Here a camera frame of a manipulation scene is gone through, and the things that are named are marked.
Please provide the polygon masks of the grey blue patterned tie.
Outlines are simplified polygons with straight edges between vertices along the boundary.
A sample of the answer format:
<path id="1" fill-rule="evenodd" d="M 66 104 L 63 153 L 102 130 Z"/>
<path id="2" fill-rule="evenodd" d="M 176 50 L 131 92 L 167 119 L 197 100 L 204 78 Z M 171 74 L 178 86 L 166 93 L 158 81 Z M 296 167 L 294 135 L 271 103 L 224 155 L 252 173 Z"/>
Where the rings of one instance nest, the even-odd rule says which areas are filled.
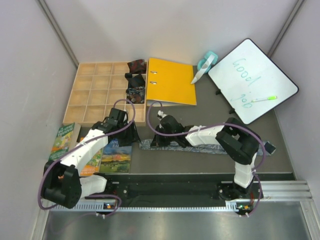
<path id="1" fill-rule="evenodd" d="M 227 152 L 223 149 L 221 145 L 218 144 L 200 144 L 196 146 L 187 146 L 185 148 L 178 145 L 176 142 L 171 142 L 169 146 L 151 146 L 152 139 L 145 139 L 139 143 L 139 148 L 141 150 L 162 150 L 162 151 L 182 151 L 182 152 L 192 152 L 192 153 L 207 153 L 207 154 L 217 154 L 217 155 L 226 155 Z M 271 144 L 269 141 L 263 141 L 266 155 L 271 156 L 275 153 L 276 147 Z M 263 155 L 263 149 L 259 145 L 257 151 L 258 156 Z"/>

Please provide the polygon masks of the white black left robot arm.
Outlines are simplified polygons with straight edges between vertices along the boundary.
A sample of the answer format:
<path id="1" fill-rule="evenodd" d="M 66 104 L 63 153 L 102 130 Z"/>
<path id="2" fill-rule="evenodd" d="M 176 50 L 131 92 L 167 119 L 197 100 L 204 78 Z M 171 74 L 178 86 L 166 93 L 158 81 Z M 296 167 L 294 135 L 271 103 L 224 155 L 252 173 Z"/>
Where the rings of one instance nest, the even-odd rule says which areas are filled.
<path id="1" fill-rule="evenodd" d="M 96 174 L 81 177 L 80 174 L 94 155 L 112 139 L 123 145 L 139 140 L 134 120 L 129 119 L 125 110 L 112 108 L 109 116 L 96 122 L 73 149 L 45 164 L 38 199 L 71 209 L 80 199 L 93 194 L 109 198 L 114 187 L 105 177 Z"/>

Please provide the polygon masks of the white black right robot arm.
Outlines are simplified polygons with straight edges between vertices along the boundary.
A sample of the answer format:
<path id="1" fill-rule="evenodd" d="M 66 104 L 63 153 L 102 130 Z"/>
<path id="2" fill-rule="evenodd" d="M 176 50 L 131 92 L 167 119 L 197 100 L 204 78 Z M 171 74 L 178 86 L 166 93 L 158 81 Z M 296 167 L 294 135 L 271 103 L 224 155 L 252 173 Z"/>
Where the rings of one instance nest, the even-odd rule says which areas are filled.
<path id="1" fill-rule="evenodd" d="M 234 126 L 215 126 L 202 130 L 201 126 L 183 126 L 173 116 L 159 111 L 159 125 L 151 142 L 152 147 L 168 147 L 172 142 L 180 147 L 218 145 L 235 161 L 235 175 L 230 185 L 217 186 L 219 196 L 224 200 L 245 198 L 252 191 L 255 159 L 259 142 L 248 132 Z"/>

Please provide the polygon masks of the blue Animal Farm book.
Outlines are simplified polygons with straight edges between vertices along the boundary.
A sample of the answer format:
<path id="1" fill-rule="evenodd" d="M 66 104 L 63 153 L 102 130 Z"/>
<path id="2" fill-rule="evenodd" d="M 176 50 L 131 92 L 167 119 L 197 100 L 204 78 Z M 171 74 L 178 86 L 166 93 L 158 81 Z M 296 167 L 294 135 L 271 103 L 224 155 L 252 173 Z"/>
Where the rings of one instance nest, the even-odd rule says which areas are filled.
<path id="1" fill-rule="evenodd" d="M 99 173 L 129 173 L 132 145 L 120 146 L 117 139 L 111 140 L 102 151 Z"/>

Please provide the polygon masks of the orange book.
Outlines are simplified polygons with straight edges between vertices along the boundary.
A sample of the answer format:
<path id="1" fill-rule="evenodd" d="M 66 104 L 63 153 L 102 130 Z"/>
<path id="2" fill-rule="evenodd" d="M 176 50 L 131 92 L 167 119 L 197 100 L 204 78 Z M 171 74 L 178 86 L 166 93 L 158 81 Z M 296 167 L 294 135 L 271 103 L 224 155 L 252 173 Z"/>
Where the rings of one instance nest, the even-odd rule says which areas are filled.
<path id="1" fill-rule="evenodd" d="M 103 149 L 101 148 L 97 153 L 92 157 L 92 159 L 84 166 L 80 173 L 80 177 L 89 177 L 94 173 L 98 173 L 100 170 L 100 165 L 103 156 Z"/>

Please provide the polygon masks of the floral rolled tie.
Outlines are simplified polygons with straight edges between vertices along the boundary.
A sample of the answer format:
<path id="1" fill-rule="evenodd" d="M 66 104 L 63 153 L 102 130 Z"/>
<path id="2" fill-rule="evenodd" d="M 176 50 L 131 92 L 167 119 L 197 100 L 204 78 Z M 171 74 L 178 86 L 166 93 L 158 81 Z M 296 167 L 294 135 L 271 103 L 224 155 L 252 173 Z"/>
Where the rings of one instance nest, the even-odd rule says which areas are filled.
<path id="1" fill-rule="evenodd" d="M 126 98 L 133 104 L 144 104 L 145 103 L 145 87 L 134 87 L 128 88 L 126 92 Z"/>

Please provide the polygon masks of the dark blue striped rolled tie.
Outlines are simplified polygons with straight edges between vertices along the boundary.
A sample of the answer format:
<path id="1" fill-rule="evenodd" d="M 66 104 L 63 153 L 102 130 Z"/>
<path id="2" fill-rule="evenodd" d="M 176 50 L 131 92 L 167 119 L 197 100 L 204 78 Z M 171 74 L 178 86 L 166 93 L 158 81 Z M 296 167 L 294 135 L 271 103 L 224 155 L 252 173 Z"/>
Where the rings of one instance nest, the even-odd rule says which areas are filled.
<path id="1" fill-rule="evenodd" d="M 146 81 L 143 78 L 142 74 L 137 74 L 137 75 L 133 76 L 132 73 L 125 73 L 124 77 L 128 81 L 128 88 L 129 89 L 146 86 Z"/>

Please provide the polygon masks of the wooden compartment tray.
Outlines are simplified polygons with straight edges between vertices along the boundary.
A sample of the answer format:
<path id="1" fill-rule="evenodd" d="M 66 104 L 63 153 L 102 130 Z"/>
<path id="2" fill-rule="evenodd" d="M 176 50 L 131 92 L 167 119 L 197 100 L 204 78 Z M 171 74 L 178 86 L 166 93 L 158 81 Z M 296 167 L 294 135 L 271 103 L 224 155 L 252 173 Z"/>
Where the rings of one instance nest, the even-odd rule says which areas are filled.
<path id="1" fill-rule="evenodd" d="M 78 123 L 91 127 L 102 121 L 113 106 L 133 116 L 133 108 L 126 101 L 128 81 L 125 74 L 130 69 L 126 61 L 82 62 L 78 65 L 65 110 L 63 125 Z"/>

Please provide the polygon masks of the green children's book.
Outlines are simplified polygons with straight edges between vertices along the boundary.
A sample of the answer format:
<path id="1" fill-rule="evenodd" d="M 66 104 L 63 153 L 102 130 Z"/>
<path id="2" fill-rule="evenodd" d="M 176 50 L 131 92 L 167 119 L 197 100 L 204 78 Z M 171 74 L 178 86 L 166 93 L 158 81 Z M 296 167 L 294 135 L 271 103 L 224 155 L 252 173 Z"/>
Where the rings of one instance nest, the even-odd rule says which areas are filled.
<path id="1" fill-rule="evenodd" d="M 81 125 L 75 122 L 60 127 L 48 160 L 55 161 L 69 150 L 73 149 L 77 144 L 80 130 Z"/>

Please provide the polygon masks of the dark red rolled tie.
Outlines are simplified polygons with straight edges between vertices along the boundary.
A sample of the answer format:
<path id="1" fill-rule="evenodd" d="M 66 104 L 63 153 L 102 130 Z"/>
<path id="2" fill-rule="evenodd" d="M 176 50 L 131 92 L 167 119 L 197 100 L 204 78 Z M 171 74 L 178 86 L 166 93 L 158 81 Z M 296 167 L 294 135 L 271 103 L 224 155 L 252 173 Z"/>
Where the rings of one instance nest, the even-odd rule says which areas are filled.
<path id="1" fill-rule="evenodd" d="M 131 74 L 145 74 L 147 71 L 147 62 L 144 59 L 128 62 L 127 65 Z"/>

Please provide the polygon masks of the teal white cat-ear headphones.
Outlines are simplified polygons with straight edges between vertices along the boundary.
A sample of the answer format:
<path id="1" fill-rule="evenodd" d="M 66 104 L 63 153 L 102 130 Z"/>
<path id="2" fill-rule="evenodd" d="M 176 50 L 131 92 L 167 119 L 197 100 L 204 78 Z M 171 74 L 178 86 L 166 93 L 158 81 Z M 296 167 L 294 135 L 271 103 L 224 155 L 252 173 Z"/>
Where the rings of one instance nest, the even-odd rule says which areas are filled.
<path id="1" fill-rule="evenodd" d="M 202 60 L 197 64 L 197 73 L 195 74 L 191 84 L 195 84 L 204 74 L 218 62 L 218 55 L 213 51 L 208 51 Z"/>

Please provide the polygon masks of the green whiteboard marker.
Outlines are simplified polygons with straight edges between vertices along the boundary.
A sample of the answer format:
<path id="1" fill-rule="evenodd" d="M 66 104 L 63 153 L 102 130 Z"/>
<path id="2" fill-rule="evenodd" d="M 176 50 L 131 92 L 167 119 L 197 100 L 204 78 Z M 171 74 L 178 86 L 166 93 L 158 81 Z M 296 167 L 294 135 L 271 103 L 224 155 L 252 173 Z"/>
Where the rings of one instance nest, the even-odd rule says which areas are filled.
<path id="1" fill-rule="evenodd" d="M 253 99 L 251 102 L 252 103 L 257 103 L 257 102 L 263 102 L 263 101 L 273 101 L 273 100 L 277 100 L 278 97 L 277 96 L 268 96 L 268 97 L 264 97 L 264 98 L 257 98 L 257 99 Z"/>

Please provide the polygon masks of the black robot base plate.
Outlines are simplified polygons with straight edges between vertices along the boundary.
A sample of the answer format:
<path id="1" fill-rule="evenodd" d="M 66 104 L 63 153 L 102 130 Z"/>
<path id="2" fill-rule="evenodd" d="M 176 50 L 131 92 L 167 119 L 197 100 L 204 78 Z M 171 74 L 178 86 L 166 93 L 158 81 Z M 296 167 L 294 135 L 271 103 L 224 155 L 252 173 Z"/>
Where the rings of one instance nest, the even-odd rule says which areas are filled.
<path id="1" fill-rule="evenodd" d="M 259 184 L 251 182 L 242 188 L 230 174 L 102 174 L 107 180 L 102 194 L 118 195 L 123 200 L 136 196 L 208 196 L 213 199 L 235 200 L 258 198 Z"/>

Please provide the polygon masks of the white whiteboard black frame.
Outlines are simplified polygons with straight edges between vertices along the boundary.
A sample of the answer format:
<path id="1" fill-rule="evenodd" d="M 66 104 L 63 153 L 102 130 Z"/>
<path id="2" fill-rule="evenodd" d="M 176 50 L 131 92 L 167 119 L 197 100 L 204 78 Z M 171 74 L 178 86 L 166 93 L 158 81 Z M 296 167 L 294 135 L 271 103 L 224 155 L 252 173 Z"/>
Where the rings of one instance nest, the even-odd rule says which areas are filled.
<path id="1" fill-rule="evenodd" d="M 250 38 L 223 57 L 208 75 L 246 125 L 299 91 L 299 87 Z M 277 99 L 251 102 L 270 96 L 277 96 Z"/>

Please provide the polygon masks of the aluminium frame rail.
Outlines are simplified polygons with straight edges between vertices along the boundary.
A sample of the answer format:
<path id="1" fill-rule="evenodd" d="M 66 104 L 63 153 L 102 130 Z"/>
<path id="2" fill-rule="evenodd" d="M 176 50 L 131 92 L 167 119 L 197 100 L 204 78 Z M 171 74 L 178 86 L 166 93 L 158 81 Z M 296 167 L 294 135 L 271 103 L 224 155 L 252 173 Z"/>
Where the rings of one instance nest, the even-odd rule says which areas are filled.
<path id="1" fill-rule="evenodd" d="M 222 199 L 222 189 L 215 195 L 137 195 L 131 198 L 94 195 L 92 198 L 81 199 L 69 211 L 101 215 L 117 212 L 234 212 L 239 216 L 249 216 L 262 202 L 307 202 L 313 199 L 307 184 L 299 181 L 255 182 L 253 190 L 256 196 L 231 200 Z"/>

